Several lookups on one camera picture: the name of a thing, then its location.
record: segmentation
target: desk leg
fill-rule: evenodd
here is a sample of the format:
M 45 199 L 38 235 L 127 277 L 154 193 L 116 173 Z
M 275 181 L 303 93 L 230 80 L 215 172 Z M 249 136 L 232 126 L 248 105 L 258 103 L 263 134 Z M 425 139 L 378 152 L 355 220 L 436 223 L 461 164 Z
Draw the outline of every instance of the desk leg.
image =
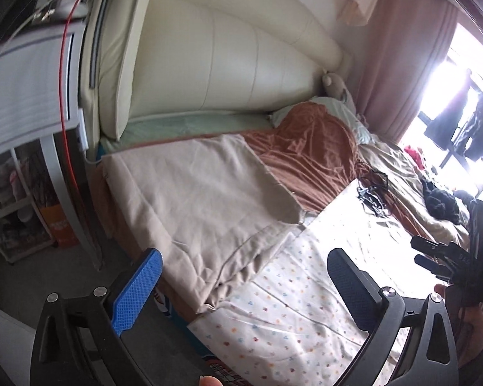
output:
M 66 219 L 68 220 L 80 244 L 91 257 L 93 266 L 95 269 L 99 270 L 102 265 L 101 251 L 98 251 L 86 237 L 84 228 L 82 227 L 79 218 L 77 217 L 77 213 L 73 208 L 70 194 L 68 193 L 66 183 L 64 182 L 63 172 L 61 171 L 59 157 L 57 155 L 57 150 L 55 149 L 53 135 L 41 138 L 40 143 L 43 157 L 45 158 L 45 163 L 47 165 L 48 174 L 50 175 L 55 194 L 57 194 L 57 198 L 59 199 L 61 207 L 63 208 Z

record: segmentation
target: polka dot fabric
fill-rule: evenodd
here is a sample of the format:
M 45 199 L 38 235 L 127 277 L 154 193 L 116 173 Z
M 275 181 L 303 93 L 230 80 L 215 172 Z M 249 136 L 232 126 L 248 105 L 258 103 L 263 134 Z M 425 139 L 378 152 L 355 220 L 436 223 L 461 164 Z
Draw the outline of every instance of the polka dot fabric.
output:
M 424 298 L 434 277 L 413 262 L 411 237 L 394 218 L 377 218 L 356 198 L 338 196 L 251 282 L 189 325 L 218 358 L 254 386 L 332 385 L 361 348 L 360 331 L 327 274 L 342 247 L 380 286 Z M 386 384 L 407 335 L 401 330 L 376 385 Z

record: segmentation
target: metal screw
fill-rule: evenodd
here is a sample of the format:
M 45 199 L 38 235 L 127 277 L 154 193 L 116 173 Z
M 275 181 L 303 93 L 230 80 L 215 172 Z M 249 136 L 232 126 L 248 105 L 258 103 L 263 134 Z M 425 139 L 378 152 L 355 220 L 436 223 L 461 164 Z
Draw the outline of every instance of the metal screw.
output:
M 57 299 L 59 299 L 59 295 L 57 293 L 50 293 L 47 297 L 47 302 L 54 303 Z
M 431 300 L 435 303 L 440 303 L 442 301 L 442 296 L 440 296 L 438 293 L 431 293 Z
M 101 296 L 104 296 L 107 292 L 108 290 L 104 286 L 100 286 L 93 291 L 93 294 L 100 298 Z
M 387 298 L 391 298 L 391 297 L 395 296 L 395 294 L 396 294 L 396 291 L 394 289 L 392 289 L 391 287 L 384 287 L 384 288 L 381 289 L 381 291 L 383 292 L 383 294 Z

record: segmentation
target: stuffed animal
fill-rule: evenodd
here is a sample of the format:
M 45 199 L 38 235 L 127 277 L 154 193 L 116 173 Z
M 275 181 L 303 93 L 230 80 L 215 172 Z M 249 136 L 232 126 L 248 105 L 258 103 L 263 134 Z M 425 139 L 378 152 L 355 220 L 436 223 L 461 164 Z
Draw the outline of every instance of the stuffed animal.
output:
M 344 80 L 334 72 L 328 72 L 322 77 L 322 83 L 326 96 L 340 100 L 346 107 L 356 115 L 356 106 L 352 100 L 351 93 L 347 89 Z

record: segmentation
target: blue gripper pad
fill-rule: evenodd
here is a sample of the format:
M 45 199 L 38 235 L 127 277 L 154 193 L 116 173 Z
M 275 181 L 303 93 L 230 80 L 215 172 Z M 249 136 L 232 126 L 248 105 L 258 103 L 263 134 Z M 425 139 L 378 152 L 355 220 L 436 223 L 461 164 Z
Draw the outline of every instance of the blue gripper pad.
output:
M 111 324 L 116 334 L 131 329 L 163 272 L 163 257 L 153 249 L 113 303 Z
M 329 252 L 327 272 L 357 327 L 374 331 L 381 304 L 379 287 L 374 280 L 367 278 L 341 248 Z

